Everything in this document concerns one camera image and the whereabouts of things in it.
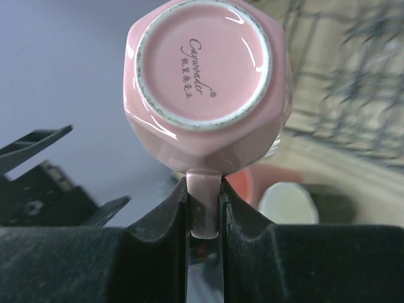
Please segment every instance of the white lid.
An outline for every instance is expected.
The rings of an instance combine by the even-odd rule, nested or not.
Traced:
[[[258,206],[277,224],[318,224],[319,215],[309,192],[297,183],[280,182],[268,188]]]

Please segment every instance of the red cup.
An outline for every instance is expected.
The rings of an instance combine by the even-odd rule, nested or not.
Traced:
[[[240,198],[257,208],[269,187],[278,182],[302,183],[303,176],[296,170],[258,162],[240,172],[228,175],[226,180]]]

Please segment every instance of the metal dish rack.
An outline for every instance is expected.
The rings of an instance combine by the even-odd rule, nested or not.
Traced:
[[[309,2],[290,0],[283,17],[296,96],[285,131],[404,174],[404,1],[357,0],[347,13]],[[329,59],[309,67],[316,56]]]

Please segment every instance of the brand logo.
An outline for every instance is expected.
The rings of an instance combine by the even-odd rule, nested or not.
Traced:
[[[181,68],[182,82],[184,83],[184,91],[187,99],[192,98],[193,90],[200,95],[208,91],[210,97],[216,97],[216,92],[201,80],[201,66],[198,52],[202,50],[202,43],[196,39],[191,39],[189,41],[189,47],[190,49],[188,51],[185,51],[183,46],[180,48],[181,52],[186,56],[181,59]]]

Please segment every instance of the blurred background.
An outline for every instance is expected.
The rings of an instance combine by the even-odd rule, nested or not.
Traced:
[[[0,146],[74,126],[11,177],[50,159],[99,203],[130,195],[108,226],[166,197],[172,172],[147,154],[122,108],[129,27],[164,2],[1,1]],[[403,1],[248,2],[285,27],[295,81],[294,113],[263,161],[349,197],[352,223],[404,226]],[[330,209],[323,203],[320,216]],[[190,302],[220,302],[202,267],[192,270]]]

